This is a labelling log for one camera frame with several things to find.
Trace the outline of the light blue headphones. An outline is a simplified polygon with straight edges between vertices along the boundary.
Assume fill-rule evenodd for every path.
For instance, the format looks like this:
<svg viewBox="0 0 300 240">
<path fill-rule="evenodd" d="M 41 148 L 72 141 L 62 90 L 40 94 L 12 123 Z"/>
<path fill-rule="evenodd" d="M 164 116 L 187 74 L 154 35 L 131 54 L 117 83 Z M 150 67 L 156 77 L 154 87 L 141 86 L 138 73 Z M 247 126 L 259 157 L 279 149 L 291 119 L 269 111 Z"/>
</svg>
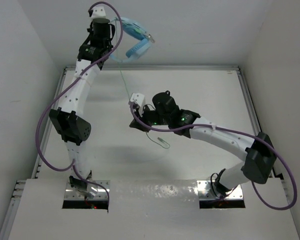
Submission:
<svg viewBox="0 0 300 240">
<path fill-rule="evenodd" d="M 126 17 L 121 17 L 121 21 L 122 30 L 139 42 L 125 53 L 126 59 L 119 59 L 113 53 L 109 58 L 117 63 L 129 63 L 142 57 L 156 41 L 137 21 Z"/>
</svg>

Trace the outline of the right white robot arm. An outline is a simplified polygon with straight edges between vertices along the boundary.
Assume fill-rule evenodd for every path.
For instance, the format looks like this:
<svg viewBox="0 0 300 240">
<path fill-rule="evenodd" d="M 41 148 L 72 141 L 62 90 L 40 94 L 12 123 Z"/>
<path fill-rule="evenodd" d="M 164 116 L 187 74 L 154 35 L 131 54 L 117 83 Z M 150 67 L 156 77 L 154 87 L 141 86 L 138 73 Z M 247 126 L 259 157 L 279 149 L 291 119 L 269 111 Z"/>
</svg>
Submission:
<svg viewBox="0 0 300 240">
<path fill-rule="evenodd" d="M 224 168 L 217 174 L 210 188 L 214 195 L 223 197 L 246 182 L 264 185 L 268 181 L 277 158 L 269 149 L 273 144 L 267 134 L 259 132 L 256 136 L 246 136 L 244 133 L 223 130 L 198 113 L 179 108 L 168 90 L 156 94 L 152 103 L 153 110 L 146 105 L 143 94 L 131 94 L 131 128 L 147 133 L 155 126 L 167 126 L 176 135 L 204 141 L 240 159 L 237 165 Z"/>
</svg>

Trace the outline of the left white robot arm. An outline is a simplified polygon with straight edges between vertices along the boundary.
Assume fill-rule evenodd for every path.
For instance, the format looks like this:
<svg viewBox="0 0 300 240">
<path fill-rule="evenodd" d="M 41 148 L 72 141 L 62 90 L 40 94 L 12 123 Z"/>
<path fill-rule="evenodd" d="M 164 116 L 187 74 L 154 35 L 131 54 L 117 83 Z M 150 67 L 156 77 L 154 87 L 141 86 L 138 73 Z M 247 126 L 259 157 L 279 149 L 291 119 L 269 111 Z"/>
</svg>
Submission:
<svg viewBox="0 0 300 240">
<path fill-rule="evenodd" d="M 49 119 L 65 142 L 71 164 L 70 185 L 79 195 L 92 199 L 102 187 L 92 181 L 86 155 L 86 141 L 92 126 L 83 115 L 92 85 L 113 49 L 116 29 L 109 19 L 95 17 L 87 31 L 88 37 L 79 47 L 72 82 L 61 95 L 58 107 L 49 111 Z"/>
</svg>

